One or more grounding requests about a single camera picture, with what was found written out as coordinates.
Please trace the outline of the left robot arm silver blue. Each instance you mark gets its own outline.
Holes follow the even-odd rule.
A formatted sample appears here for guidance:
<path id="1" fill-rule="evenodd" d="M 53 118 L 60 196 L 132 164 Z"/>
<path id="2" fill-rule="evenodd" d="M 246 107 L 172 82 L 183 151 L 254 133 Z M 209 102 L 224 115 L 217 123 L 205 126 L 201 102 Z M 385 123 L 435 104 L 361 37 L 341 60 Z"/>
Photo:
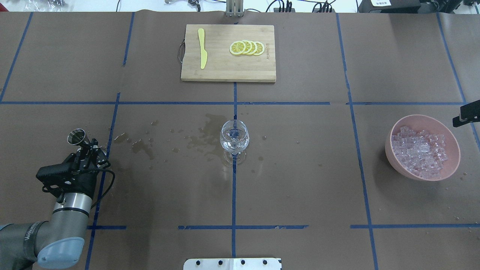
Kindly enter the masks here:
<path id="1" fill-rule="evenodd" d="M 99 173 L 111 173 L 106 152 L 98 140 L 67 139 L 77 146 L 59 164 L 41 167 L 36 178 L 42 191 L 55 197 L 51 219 L 1 226 L 1 269 L 67 269 L 77 264 L 85 244 L 87 224 Z"/>

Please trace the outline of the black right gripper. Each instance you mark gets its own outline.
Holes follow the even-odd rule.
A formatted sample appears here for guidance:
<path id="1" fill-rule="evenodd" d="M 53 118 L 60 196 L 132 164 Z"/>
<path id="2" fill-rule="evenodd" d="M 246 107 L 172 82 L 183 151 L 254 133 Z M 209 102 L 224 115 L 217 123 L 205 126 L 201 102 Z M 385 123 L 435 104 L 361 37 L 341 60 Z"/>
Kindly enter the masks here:
<path id="1" fill-rule="evenodd" d="M 459 128 L 460 126 L 479 121 L 480 100 L 477 100 L 461 106 L 459 115 L 452 119 L 452 125 L 454 128 Z"/>

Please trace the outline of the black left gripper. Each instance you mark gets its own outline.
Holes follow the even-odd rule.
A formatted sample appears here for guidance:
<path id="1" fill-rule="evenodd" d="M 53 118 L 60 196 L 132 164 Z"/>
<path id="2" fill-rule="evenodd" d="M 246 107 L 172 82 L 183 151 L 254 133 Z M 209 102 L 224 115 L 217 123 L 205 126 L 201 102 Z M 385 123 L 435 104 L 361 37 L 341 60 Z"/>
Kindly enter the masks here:
<path id="1" fill-rule="evenodd" d="M 60 187 L 63 194 L 80 193 L 94 199 L 99 173 L 107 173 L 111 163 L 103 149 L 98 147 L 98 140 L 91 139 L 90 149 L 80 147 L 76 153 L 70 155 L 66 162 L 74 162 L 79 166 L 72 186 Z"/>

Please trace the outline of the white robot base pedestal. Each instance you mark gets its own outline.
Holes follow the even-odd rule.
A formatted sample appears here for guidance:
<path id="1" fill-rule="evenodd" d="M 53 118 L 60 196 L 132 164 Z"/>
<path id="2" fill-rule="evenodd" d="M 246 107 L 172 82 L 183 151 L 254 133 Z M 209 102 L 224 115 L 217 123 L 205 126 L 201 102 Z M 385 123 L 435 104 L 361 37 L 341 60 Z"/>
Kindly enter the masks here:
<path id="1" fill-rule="evenodd" d="M 192 258 L 184 270 L 281 270 L 280 258 Z"/>

